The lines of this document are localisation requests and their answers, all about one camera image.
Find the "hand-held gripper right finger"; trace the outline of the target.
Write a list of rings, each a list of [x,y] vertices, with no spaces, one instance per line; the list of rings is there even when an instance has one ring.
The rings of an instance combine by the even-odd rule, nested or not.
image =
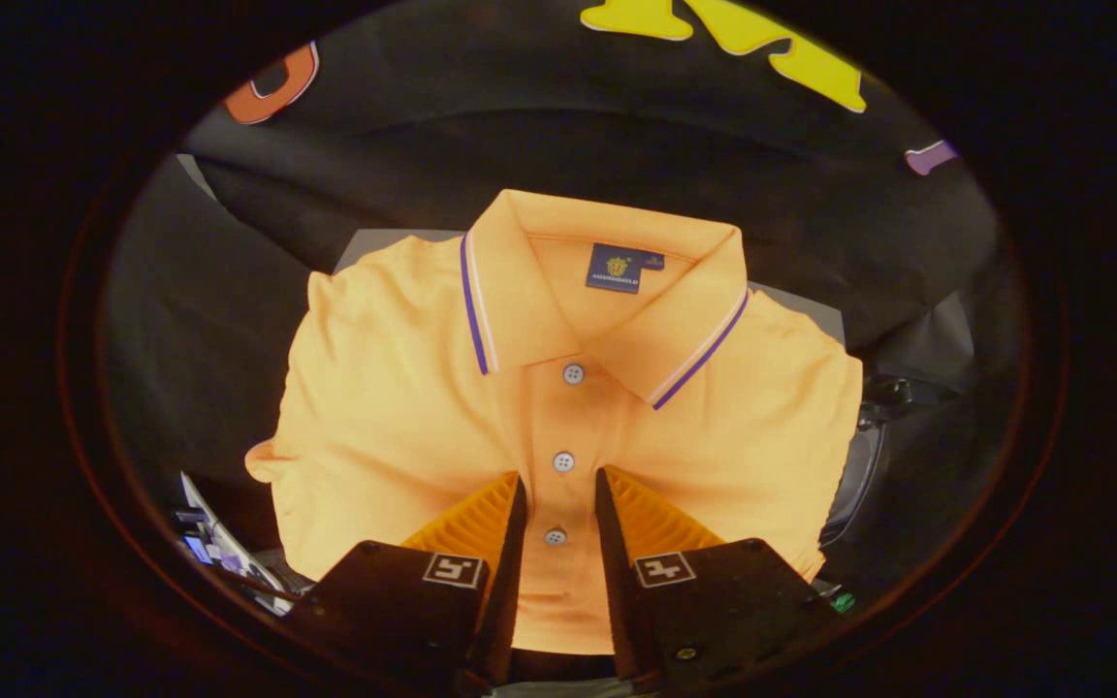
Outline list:
[[[757,536],[723,542],[615,468],[595,476],[615,670],[632,683],[739,683],[841,623]]]

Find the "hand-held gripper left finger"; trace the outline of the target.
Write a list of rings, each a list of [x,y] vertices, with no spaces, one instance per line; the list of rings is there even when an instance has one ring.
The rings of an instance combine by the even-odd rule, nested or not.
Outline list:
[[[502,474],[398,544],[355,545],[292,610],[333,662],[394,689],[508,680],[527,493]]]

